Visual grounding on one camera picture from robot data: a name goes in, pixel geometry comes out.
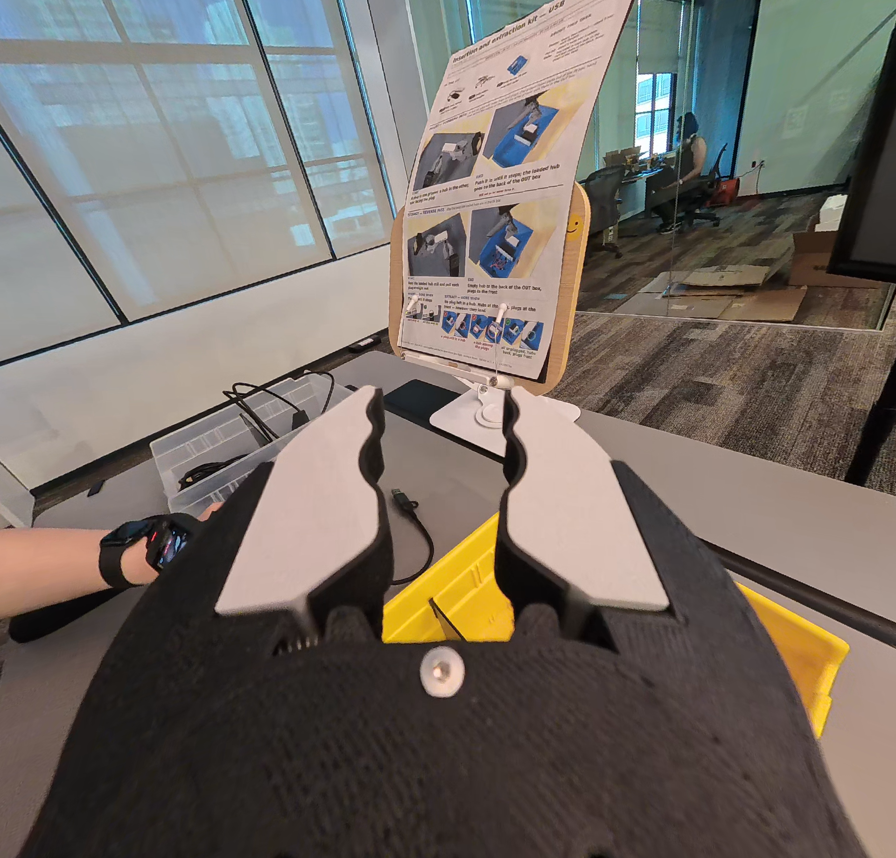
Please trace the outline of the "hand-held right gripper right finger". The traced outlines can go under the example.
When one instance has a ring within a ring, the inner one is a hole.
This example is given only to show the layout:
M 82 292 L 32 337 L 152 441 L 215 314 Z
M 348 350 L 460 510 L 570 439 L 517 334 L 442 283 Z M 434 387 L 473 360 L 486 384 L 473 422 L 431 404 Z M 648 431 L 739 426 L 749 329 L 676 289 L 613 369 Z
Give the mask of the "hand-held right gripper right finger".
M 502 431 L 495 574 L 514 615 L 535 604 L 560 619 L 665 612 L 669 598 L 609 454 L 522 387 L 505 394 Z

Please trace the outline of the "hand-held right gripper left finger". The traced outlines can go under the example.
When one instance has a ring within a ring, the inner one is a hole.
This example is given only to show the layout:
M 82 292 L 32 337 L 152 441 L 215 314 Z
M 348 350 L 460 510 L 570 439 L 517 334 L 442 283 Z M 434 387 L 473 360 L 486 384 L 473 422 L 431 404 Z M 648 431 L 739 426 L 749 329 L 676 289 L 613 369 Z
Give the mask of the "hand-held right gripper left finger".
M 394 573 L 383 391 L 360 387 L 280 451 L 215 605 L 245 640 L 323 640 L 333 612 L 381 640 Z

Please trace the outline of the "clear plastic bin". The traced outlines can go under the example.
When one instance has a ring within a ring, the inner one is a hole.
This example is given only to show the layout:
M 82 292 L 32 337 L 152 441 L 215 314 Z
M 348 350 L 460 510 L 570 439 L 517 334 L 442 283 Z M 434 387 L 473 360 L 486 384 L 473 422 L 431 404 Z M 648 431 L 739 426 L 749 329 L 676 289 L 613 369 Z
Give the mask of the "clear plastic bin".
M 200 516 L 225 501 L 259 465 L 350 395 L 328 373 L 266 387 L 237 383 L 236 400 L 151 442 L 170 513 Z

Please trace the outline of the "yellow plastic bin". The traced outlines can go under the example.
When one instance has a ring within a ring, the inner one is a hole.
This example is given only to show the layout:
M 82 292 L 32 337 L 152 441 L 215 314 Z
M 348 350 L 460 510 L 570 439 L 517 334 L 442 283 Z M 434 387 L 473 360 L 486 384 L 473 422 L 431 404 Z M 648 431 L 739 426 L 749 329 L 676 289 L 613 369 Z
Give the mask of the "yellow plastic bin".
M 505 642 L 514 630 L 509 600 L 495 579 L 498 515 L 392 597 L 384 610 L 385 643 L 442 642 L 428 598 L 434 597 L 470 642 Z M 737 584 L 766 628 L 820 739 L 832 708 L 833 685 L 849 652 L 846 641 L 743 584 Z

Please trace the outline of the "person's left forearm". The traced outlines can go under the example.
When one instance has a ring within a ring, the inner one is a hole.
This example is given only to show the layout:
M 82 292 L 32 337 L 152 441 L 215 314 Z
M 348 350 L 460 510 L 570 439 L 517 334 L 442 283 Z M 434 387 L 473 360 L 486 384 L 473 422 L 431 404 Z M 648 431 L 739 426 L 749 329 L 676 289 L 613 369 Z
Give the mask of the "person's left forearm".
M 106 590 L 98 569 L 104 537 L 96 529 L 3 529 L 1 617 Z

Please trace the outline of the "black divider panel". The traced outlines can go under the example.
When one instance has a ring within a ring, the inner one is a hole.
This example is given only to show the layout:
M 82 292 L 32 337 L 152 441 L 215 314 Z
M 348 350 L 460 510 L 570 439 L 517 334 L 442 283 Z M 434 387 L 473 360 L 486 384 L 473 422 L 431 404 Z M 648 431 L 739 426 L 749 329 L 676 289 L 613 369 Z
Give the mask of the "black divider panel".
M 462 632 L 449 619 L 434 597 L 428 598 L 428 605 L 442 630 L 442 639 L 444 641 L 466 642 Z

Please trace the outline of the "flattened cardboard sheet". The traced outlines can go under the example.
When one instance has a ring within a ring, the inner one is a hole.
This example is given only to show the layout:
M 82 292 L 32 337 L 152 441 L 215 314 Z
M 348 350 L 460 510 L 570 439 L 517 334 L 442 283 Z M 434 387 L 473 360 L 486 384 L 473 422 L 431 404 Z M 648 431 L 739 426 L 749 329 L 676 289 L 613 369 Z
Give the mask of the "flattened cardboard sheet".
M 808 288 L 772 281 L 777 269 L 723 265 L 672 270 L 616 309 L 629 316 L 705 319 L 727 322 L 791 323 Z

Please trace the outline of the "black office chair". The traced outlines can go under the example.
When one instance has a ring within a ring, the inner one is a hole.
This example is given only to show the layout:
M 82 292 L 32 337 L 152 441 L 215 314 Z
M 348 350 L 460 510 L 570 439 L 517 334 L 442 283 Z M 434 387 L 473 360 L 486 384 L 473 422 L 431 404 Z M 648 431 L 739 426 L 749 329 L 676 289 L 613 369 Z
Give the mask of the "black office chair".
M 607 241 L 607 233 L 620 221 L 619 191 L 625 177 L 623 164 L 594 171 L 581 184 L 589 202 L 588 241 L 600 239 L 596 250 L 609 252 L 616 259 L 623 257 L 615 238 Z
M 697 222 L 709 223 L 713 228 L 720 227 L 721 218 L 711 210 L 711 200 L 722 183 L 721 162 L 727 148 L 728 144 L 723 145 L 709 172 L 700 180 L 695 180 L 693 189 L 685 194 L 683 210 L 679 214 L 685 227 L 693 228 Z

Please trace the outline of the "cardboard box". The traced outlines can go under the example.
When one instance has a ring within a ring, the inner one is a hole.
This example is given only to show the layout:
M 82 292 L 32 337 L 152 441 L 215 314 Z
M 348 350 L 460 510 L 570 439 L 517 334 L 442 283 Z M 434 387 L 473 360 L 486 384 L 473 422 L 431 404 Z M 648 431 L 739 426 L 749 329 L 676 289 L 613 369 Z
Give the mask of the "cardboard box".
M 876 289 L 882 282 L 830 274 L 827 271 L 837 231 L 796 232 L 790 260 L 789 285 L 811 288 Z

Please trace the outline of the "printed instruction sheet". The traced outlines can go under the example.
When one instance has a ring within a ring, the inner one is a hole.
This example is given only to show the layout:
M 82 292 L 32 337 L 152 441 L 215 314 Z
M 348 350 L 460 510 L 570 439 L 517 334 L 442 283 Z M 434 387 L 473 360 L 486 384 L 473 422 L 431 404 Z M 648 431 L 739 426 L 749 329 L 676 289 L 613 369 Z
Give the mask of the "printed instruction sheet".
M 447 62 L 401 217 L 402 359 L 539 381 L 588 123 L 636 0 L 551 0 Z

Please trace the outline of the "large glass window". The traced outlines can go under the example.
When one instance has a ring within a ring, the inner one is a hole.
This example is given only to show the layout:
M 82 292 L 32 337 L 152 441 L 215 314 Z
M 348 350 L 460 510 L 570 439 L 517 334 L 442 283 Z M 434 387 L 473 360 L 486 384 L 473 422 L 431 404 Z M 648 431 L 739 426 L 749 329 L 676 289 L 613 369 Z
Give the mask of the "large glass window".
M 344 0 L 1 0 L 2 363 L 385 242 Z

